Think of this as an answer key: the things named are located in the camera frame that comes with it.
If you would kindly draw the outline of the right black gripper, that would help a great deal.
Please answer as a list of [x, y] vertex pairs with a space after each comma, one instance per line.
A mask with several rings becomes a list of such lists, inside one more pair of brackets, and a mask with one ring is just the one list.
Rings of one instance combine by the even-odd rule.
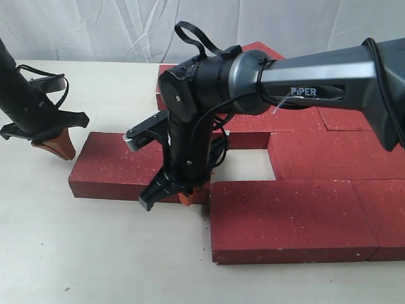
[[181, 122], [168, 113], [168, 145], [163, 148], [163, 166], [139, 195], [150, 211], [155, 202], [177, 195], [185, 206], [200, 205], [200, 190], [208, 181], [225, 144], [212, 139], [215, 115]]

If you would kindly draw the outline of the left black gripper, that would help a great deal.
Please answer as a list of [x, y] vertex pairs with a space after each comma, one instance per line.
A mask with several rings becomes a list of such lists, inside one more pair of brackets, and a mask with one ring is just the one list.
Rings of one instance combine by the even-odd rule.
[[47, 94], [33, 88], [26, 80], [1, 84], [1, 111], [11, 120], [1, 127], [1, 137], [32, 141], [32, 147], [64, 160], [72, 160], [76, 155], [68, 128], [86, 128], [89, 124], [84, 112], [60, 110]]

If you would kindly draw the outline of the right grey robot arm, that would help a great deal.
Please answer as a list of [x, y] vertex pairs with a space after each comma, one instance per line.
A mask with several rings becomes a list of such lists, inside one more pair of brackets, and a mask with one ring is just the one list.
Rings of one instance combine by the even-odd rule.
[[236, 48], [232, 57], [192, 59], [158, 79], [166, 110], [138, 127], [135, 148], [163, 147], [163, 166], [139, 202], [178, 195], [183, 203], [223, 160], [227, 142], [212, 138], [215, 116], [260, 115], [270, 107], [311, 107], [361, 112], [387, 151], [404, 145], [404, 39], [273, 60], [258, 50]]

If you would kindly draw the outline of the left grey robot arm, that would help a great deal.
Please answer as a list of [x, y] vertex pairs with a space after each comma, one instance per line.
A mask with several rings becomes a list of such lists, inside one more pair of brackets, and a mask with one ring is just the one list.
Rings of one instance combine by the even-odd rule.
[[74, 159], [69, 129], [86, 128], [89, 117], [60, 109], [69, 90], [65, 74], [18, 65], [1, 43], [1, 111], [11, 120], [1, 127], [3, 139], [24, 139], [64, 160]]

